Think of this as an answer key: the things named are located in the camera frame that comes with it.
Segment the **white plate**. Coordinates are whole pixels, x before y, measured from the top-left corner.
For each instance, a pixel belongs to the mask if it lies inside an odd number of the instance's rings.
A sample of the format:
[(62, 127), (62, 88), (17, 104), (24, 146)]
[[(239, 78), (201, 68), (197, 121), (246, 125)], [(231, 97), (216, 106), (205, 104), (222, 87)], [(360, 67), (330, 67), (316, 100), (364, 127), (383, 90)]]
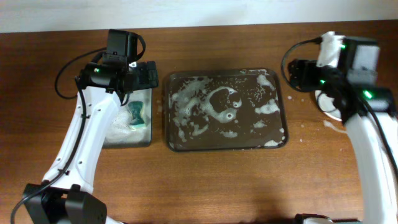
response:
[(315, 99), (317, 106), (321, 112), (334, 120), (341, 121), (341, 113), (333, 105), (333, 98), (330, 98), (325, 93), (317, 90), (315, 92)]

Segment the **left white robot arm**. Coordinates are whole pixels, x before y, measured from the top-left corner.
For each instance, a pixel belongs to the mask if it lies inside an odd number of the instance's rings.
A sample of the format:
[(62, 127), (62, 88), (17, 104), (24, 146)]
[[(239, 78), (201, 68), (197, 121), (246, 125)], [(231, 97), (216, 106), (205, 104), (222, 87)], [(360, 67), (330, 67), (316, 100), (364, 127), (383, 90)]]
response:
[(42, 183), (27, 184), (22, 203), (34, 223), (116, 223), (93, 196), (106, 132), (127, 94), (159, 85), (154, 61), (91, 62), (75, 78), (78, 98), (67, 135)]

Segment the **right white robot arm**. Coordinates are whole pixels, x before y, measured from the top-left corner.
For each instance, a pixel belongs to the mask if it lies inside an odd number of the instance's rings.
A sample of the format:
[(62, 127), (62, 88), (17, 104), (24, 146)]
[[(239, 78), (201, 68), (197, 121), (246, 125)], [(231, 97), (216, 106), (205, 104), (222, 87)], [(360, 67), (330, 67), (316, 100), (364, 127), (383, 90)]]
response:
[(364, 202), (363, 223), (397, 223), (397, 107), (376, 85), (376, 40), (333, 31), (293, 45), (281, 72), (294, 90), (345, 127), (354, 149)]

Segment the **green sponge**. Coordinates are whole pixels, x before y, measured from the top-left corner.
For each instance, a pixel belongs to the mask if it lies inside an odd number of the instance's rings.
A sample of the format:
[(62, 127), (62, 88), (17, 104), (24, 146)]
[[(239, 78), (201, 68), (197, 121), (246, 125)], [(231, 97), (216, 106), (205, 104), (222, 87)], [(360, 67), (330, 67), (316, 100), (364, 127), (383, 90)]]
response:
[(146, 127), (146, 122), (144, 120), (144, 103), (142, 101), (132, 101), (128, 103), (128, 108), (132, 116), (129, 127), (131, 129)]

